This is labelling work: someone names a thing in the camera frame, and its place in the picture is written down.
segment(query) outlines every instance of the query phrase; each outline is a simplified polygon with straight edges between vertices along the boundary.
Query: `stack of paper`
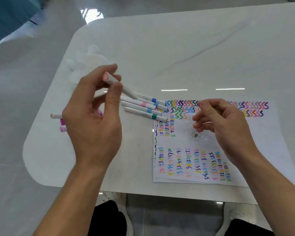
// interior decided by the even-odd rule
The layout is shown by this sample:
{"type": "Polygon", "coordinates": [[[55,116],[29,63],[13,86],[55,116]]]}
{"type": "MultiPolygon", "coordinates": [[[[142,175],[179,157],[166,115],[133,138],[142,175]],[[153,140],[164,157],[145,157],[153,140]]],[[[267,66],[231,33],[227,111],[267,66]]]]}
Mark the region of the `stack of paper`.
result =
{"type": "MultiPolygon", "coordinates": [[[[244,112],[260,152],[295,185],[295,167],[283,139],[275,103],[230,101],[244,112]]],[[[169,100],[162,114],[168,122],[154,121],[153,181],[248,186],[227,159],[214,133],[198,133],[192,116],[196,100],[169,100]]]]}

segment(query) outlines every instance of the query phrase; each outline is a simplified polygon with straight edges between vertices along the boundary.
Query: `teal curtain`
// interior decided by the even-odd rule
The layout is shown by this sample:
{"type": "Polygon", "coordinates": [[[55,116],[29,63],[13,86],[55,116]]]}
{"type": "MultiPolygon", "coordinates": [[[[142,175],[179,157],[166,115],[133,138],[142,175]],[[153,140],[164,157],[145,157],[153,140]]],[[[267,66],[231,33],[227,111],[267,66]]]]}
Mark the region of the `teal curtain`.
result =
{"type": "Polygon", "coordinates": [[[0,0],[0,40],[33,17],[44,3],[45,0],[0,0]]]}

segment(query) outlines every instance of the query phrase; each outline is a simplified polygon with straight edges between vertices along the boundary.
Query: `hand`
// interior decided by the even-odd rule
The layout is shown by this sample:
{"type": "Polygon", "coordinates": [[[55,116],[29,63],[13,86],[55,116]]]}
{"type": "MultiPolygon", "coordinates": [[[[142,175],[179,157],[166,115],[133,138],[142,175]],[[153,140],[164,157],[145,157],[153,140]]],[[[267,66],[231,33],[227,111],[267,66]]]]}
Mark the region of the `hand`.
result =
{"type": "Polygon", "coordinates": [[[193,127],[198,132],[214,132],[217,142],[233,164],[236,165],[240,157],[259,153],[242,111],[224,99],[202,100],[198,106],[201,110],[192,118],[197,121],[193,127]]]}
{"type": "MultiPolygon", "coordinates": [[[[106,170],[120,148],[119,102],[123,87],[120,82],[109,86],[102,81],[105,72],[113,75],[117,67],[117,64],[103,65],[83,77],[63,111],[76,165],[106,170]],[[103,87],[109,88],[107,94],[94,98],[95,91],[103,87]],[[104,102],[101,116],[96,111],[104,102]]],[[[120,75],[113,76],[121,80],[120,75]]]]}

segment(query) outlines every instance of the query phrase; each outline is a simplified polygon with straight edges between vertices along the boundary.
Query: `floor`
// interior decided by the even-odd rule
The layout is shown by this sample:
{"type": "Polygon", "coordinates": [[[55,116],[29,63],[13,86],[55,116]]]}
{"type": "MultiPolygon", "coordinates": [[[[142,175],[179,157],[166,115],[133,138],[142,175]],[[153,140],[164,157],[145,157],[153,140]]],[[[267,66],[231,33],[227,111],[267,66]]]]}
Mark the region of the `floor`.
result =
{"type": "MultiPolygon", "coordinates": [[[[51,0],[0,43],[0,235],[31,235],[57,187],[36,183],[22,148],[74,32],[108,17],[283,3],[287,0],[51,0]]],[[[214,235],[222,206],[212,201],[128,195],[135,235],[214,235]]]]}

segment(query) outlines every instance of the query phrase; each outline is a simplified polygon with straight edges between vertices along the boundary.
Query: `table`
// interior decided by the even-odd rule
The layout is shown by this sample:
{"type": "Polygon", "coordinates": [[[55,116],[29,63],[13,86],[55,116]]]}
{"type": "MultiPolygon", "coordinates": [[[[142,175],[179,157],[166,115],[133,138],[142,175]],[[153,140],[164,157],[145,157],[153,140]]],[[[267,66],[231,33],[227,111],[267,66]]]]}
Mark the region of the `table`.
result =
{"type": "MultiPolygon", "coordinates": [[[[49,115],[71,96],[64,60],[92,44],[118,63],[123,83],[155,98],[275,100],[295,164],[295,3],[288,3],[100,19],[80,28],[24,143],[25,166],[38,183],[63,186],[75,163],[69,137],[49,115]],[[174,89],[188,91],[161,91],[174,89]]],[[[256,203],[247,187],[153,183],[152,121],[122,108],[120,118],[122,146],[101,190],[256,203]]]]}

